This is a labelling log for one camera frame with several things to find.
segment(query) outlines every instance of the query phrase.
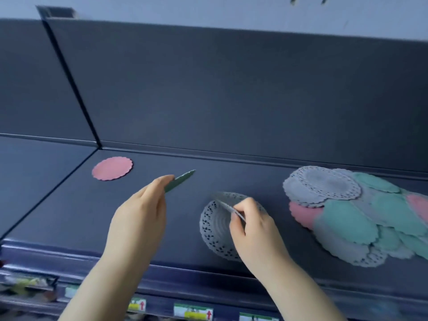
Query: right hand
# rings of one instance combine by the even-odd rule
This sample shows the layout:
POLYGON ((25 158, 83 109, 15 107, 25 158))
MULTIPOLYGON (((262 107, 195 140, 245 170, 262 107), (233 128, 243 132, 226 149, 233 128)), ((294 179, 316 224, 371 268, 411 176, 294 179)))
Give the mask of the right hand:
POLYGON ((254 199, 246 198, 235 209, 245 214, 245 230, 241 219, 232 213, 230 233, 241 260, 262 283, 286 262, 292 262, 272 217, 259 211, 254 199))

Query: pink paper circle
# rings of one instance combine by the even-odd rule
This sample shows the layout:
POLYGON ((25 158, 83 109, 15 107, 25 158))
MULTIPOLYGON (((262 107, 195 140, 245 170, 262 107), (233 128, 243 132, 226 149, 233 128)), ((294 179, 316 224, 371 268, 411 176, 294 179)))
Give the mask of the pink paper circle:
POLYGON ((322 213, 321 207, 311 208, 304 207, 295 202, 290 202, 290 212, 296 221, 298 221, 305 228, 313 230, 314 219, 322 213))
POLYGON ((92 169, 92 176, 98 180, 113 180, 123 177, 131 168, 131 159, 123 156, 113 156, 99 162, 92 169))
POLYGON ((421 219, 428 222, 428 199, 415 194, 407 195, 406 199, 410 208, 414 210, 421 219))

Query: left hand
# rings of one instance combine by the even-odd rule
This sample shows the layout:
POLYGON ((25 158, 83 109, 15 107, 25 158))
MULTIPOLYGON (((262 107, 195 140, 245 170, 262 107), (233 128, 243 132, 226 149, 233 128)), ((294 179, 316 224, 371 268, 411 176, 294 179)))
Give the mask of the left hand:
POLYGON ((173 179, 173 175, 154 179, 116 210, 102 260, 126 264, 142 275, 165 231, 167 205, 164 187, 173 179))

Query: hand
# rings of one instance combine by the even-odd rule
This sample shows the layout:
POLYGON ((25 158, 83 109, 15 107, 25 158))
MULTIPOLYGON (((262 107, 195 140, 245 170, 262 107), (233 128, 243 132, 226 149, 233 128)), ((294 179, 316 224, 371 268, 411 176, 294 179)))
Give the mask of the hand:
POLYGON ((238 254, 247 268, 262 283, 278 264, 292 262, 272 217, 260 212, 252 198, 246 198, 235 209, 245 214, 245 230, 239 216, 232 213, 230 233, 238 254))
POLYGON ((120 205, 111 220, 102 259, 134 267, 142 275, 165 230, 164 187, 173 179, 173 175, 154 179, 120 205))

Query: forearm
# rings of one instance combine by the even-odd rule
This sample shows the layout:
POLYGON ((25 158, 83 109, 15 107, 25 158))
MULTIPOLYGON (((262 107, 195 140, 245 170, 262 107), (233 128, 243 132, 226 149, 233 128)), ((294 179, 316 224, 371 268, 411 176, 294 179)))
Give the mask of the forearm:
POLYGON ((101 258, 61 314, 60 321, 123 320, 142 277, 141 272, 133 269, 132 264, 101 258))
POLYGON ((333 302, 293 261, 278 260, 262 281, 284 320, 345 321, 333 302))

